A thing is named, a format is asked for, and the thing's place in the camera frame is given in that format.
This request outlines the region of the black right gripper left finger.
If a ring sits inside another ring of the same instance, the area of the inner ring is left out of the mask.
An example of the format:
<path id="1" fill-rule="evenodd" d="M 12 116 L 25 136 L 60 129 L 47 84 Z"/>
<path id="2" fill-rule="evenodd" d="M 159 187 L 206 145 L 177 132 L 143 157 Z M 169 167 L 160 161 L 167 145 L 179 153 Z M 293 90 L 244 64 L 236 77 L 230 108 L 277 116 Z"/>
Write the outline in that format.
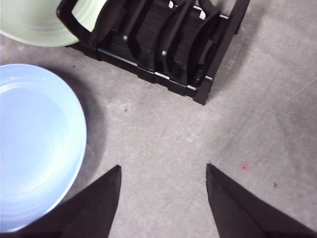
<path id="1" fill-rule="evenodd" d="M 120 195 L 117 165 L 77 195 L 18 232 L 20 238 L 106 238 Z"/>

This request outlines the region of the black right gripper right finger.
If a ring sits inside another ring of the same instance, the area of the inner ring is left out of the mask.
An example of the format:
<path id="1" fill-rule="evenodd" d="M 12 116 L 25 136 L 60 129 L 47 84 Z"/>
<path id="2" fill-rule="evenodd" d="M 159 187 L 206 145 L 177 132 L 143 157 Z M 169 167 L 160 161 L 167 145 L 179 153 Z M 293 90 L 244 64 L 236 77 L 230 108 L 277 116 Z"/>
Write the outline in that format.
<path id="1" fill-rule="evenodd" d="M 256 197 L 212 164 L 208 201 L 221 238 L 315 238 L 317 233 Z"/>

